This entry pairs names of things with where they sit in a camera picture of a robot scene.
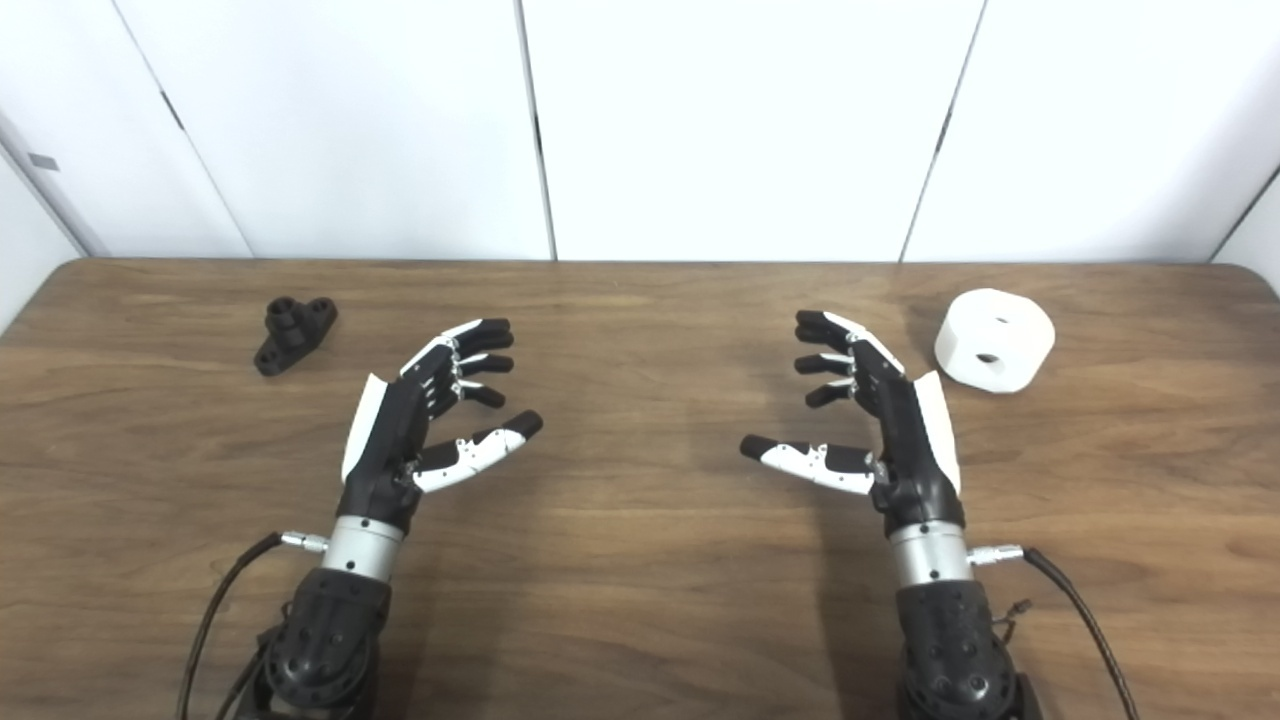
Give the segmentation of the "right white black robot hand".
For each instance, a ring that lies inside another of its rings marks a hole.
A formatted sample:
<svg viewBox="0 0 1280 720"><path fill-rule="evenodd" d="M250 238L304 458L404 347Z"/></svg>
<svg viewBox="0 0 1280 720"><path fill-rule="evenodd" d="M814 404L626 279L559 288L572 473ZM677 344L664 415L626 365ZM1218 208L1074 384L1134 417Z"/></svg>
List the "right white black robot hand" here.
<svg viewBox="0 0 1280 720"><path fill-rule="evenodd" d="M799 357L800 374L829 372L808 407L851 400L879 423L879 452L832 443L745 436L745 457L818 486L864 495L884 519L884 533L945 523L966 527L954 432L940 378L910 379L900 360L864 325L817 310L796 314L795 336L827 352Z"/></svg>

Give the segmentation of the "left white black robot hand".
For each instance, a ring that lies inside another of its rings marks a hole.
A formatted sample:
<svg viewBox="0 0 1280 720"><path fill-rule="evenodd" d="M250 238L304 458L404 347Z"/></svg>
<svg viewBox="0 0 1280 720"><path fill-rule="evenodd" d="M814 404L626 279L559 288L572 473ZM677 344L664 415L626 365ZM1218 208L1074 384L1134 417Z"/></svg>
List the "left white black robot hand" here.
<svg viewBox="0 0 1280 720"><path fill-rule="evenodd" d="M525 446L544 424L532 410L468 437L428 443L430 425L458 404L504 406L502 392L472 377L511 372L513 359L498 352L513 342L508 319L476 319L433 337L396 379L369 375L347 438L337 516L408 533L424 495L467 480Z"/></svg>

